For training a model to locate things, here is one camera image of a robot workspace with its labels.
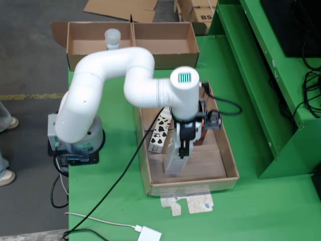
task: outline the clear plastic bottle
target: clear plastic bottle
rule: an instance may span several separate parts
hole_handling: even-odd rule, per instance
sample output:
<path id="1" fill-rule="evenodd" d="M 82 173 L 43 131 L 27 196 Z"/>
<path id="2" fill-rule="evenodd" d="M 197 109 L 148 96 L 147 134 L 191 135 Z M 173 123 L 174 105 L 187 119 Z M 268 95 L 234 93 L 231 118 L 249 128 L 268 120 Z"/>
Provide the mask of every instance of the clear plastic bottle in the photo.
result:
<path id="1" fill-rule="evenodd" d="M 105 42 L 107 44 L 107 50 L 119 49 L 119 40 L 121 33 L 117 29 L 108 29 L 105 32 Z"/>

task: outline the sneaker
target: sneaker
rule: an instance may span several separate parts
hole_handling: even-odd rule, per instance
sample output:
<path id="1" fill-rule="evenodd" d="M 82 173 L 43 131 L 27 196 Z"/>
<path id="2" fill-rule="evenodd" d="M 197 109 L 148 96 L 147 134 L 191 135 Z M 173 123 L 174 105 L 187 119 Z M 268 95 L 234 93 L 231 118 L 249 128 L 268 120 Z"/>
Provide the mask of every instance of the sneaker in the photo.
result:
<path id="1" fill-rule="evenodd" d="M 0 178 L 0 187 L 12 183 L 16 178 L 16 174 L 13 171 L 6 170 L 3 177 Z"/>
<path id="2" fill-rule="evenodd" d="M 14 128 L 18 127 L 18 125 L 19 125 L 19 120 L 15 117 L 12 117 L 12 121 L 10 123 L 10 126 L 7 128 L 7 130 L 14 129 Z"/>

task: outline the cardboard tray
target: cardboard tray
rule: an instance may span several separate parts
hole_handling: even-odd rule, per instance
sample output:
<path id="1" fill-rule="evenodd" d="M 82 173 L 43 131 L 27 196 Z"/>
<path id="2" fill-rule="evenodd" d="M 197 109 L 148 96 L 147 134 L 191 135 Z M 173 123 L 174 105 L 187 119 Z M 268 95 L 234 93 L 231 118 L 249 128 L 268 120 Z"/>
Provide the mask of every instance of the cardboard tray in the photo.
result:
<path id="1" fill-rule="evenodd" d="M 200 97 L 206 101 L 209 110 L 218 109 L 215 100 L 208 98 L 204 89 L 200 89 Z M 135 108 L 138 143 L 158 111 L 159 108 Z M 147 195 L 191 194 L 234 187 L 239 174 L 224 125 L 222 130 L 207 131 L 203 145 L 194 147 L 180 175 L 164 173 L 165 153 L 172 133 L 170 131 L 168 134 L 162 154 L 148 151 L 152 132 L 147 135 L 139 150 L 141 174 Z"/>
<path id="2" fill-rule="evenodd" d="M 105 31 L 121 32 L 121 48 L 139 46 L 151 51 L 155 69 L 195 67 L 199 48 L 191 23 L 53 22 L 55 41 L 66 48 L 69 69 L 88 54 L 106 50 Z"/>

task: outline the white cable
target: white cable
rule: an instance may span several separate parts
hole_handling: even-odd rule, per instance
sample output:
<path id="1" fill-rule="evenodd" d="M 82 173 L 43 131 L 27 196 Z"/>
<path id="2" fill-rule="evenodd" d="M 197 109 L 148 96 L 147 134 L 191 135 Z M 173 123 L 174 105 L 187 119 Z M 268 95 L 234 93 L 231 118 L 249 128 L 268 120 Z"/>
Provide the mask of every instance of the white cable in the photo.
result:
<path id="1" fill-rule="evenodd" d="M 58 165 L 58 160 L 57 160 L 57 158 L 56 158 L 56 163 L 57 163 L 57 167 L 58 167 L 58 169 L 59 169 L 59 171 L 60 171 L 60 167 L 59 167 L 59 165 Z M 62 180 L 62 175 L 61 175 L 61 174 L 60 174 L 60 181 L 61 181 L 61 185 L 62 185 L 62 187 L 64 188 L 66 194 L 69 196 L 69 193 L 67 192 L 67 189 L 65 188 L 64 182 L 63 182 L 63 180 Z"/>
<path id="2" fill-rule="evenodd" d="M 73 213 L 73 212 L 65 212 L 65 214 L 68 214 L 68 215 L 75 215 L 75 216 L 79 216 L 79 217 L 86 217 L 85 215 L 82 215 L 82 214 L 78 214 L 78 213 Z M 94 218 L 94 217 L 88 217 L 89 219 L 92 219 L 92 220 L 95 220 L 95 221 L 98 221 L 98 222 L 103 222 L 103 223 L 106 223 L 106 224 L 111 224 L 111 225 L 116 225 L 116 226 L 124 226 L 124 227 L 132 227 L 136 230 L 136 227 L 139 226 L 133 226 L 133 225 L 129 225 L 129 224 L 121 224 L 121 223 L 115 223 L 115 222 L 107 222 L 107 221 L 104 221 L 104 220 L 100 220 L 100 219 L 97 219 L 97 218 Z"/>

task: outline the gray floor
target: gray floor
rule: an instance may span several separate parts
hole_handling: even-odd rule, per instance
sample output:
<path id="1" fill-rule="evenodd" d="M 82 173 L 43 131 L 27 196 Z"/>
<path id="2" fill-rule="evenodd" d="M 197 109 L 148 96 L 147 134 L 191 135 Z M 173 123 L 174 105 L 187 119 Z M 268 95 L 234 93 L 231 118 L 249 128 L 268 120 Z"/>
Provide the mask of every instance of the gray floor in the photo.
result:
<path id="1" fill-rule="evenodd" d="M 0 0 L 0 97 L 13 94 L 63 93 L 67 90 L 65 50 L 51 35 L 52 21 L 115 21 L 84 13 L 87 0 Z M 176 22 L 173 0 L 159 0 L 155 22 Z M 50 205 L 57 176 L 47 156 L 47 115 L 60 99 L 6 100 L 20 126 L 0 134 L 0 149 L 17 179 L 0 188 L 0 236 L 68 227 L 65 209 Z M 57 204 L 66 201 L 60 185 Z"/>

